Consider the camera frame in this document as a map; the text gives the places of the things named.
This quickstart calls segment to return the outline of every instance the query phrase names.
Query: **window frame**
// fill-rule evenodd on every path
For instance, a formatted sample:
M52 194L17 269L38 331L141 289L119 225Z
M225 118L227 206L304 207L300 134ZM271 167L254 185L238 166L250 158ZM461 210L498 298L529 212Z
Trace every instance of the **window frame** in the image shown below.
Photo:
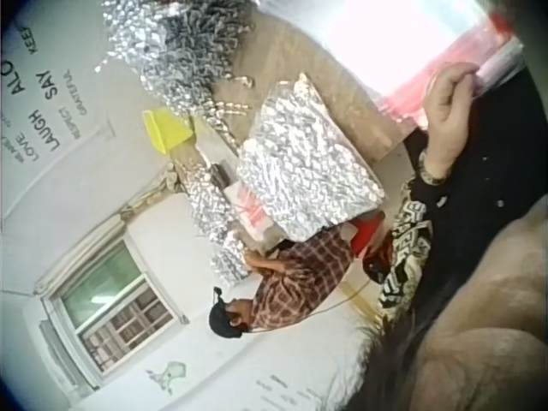
M74 327L72 320L69 317L69 313L63 304L61 295L66 293L69 289L76 287L78 283L85 278L86 270L121 242L128 249L129 254L140 271L140 275L135 278L131 284L118 293L114 301L103 305L95 314L93 314L92 317L82 323L79 327ZM89 329L93 322L100 321L100 319L104 317L112 307L119 305L118 308L115 308L107 314L109 318L114 317L124 307L127 307L130 301L132 301L132 299L129 298L135 297L135 292L139 289L143 289L145 286L148 286L155 294L158 301L164 305L166 311L171 315L170 321L168 321L161 329L150 335L143 343L129 351L115 364L110 366L108 369L101 371L99 366L93 360L92 355L87 351L84 343L81 341L80 334L85 332L86 328ZM60 337L63 345L67 349L68 354L72 357L74 363L79 368L84 378L95 390L104 386L113 377L113 373L120 371L120 369L126 366L137 353L150 346L154 340L164 335L168 330L171 330L174 325L179 324L179 326L182 326L188 323L186 316L177 312L174 309L175 305L170 299L166 298L163 290L158 289L154 279L152 278L150 270L146 266L137 250L137 247L126 231L123 231L121 234L114 236L110 241L108 241L108 243L102 247L98 253L93 255L88 261L75 269L68 276L68 278L65 279L65 281L51 290L48 295L44 296L42 298L42 302L45 307L45 311L54 329L56 330L57 335Z

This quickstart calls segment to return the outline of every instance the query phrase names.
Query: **black cap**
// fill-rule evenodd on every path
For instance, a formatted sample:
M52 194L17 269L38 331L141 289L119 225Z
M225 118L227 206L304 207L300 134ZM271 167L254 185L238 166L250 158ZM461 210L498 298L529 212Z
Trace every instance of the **black cap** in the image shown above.
M213 304L209 312L209 326L215 334L223 338L240 338L242 332L230 324L229 315L226 312L226 304L221 298L220 288L213 289L217 295L217 302Z

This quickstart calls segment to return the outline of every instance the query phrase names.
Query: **crumpled foil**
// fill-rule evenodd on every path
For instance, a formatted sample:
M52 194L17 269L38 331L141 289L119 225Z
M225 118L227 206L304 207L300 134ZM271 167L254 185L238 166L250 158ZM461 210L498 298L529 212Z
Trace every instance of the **crumpled foil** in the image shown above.
M227 288L232 288L249 275L243 259L246 247L238 238L235 230L226 235L223 246L220 247L211 259L213 273Z
M301 74L280 82L240 149L238 176L292 241L377 208L384 190Z
M211 171L204 165L185 168L184 176L182 184L192 207L194 224L217 248L211 259L213 274L225 286L232 287L249 275L243 259L246 247L237 231L230 228L236 221L232 205L213 183Z
M103 0L112 49L143 87L179 116L202 116L235 146L223 117L246 114L244 104L215 102L219 79L253 83L231 73L231 58L248 31L249 0Z

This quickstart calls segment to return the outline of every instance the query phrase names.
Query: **yellow object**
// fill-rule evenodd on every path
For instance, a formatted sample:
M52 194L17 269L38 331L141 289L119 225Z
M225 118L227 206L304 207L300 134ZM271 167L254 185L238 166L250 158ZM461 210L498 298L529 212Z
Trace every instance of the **yellow object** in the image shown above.
M176 116L167 107L145 110L143 119L152 145L163 154L193 136L188 118Z

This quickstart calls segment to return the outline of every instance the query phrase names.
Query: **small figure drawing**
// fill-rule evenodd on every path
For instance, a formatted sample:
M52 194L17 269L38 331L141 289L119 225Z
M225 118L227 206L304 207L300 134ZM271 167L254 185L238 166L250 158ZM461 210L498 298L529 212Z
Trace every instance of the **small figure drawing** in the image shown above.
M171 383L174 379L185 378L187 376L187 366L182 362L170 361L164 372L156 374L155 372L146 370L146 373L152 381L160 386L162 391L168 391L171 395L173 394Z

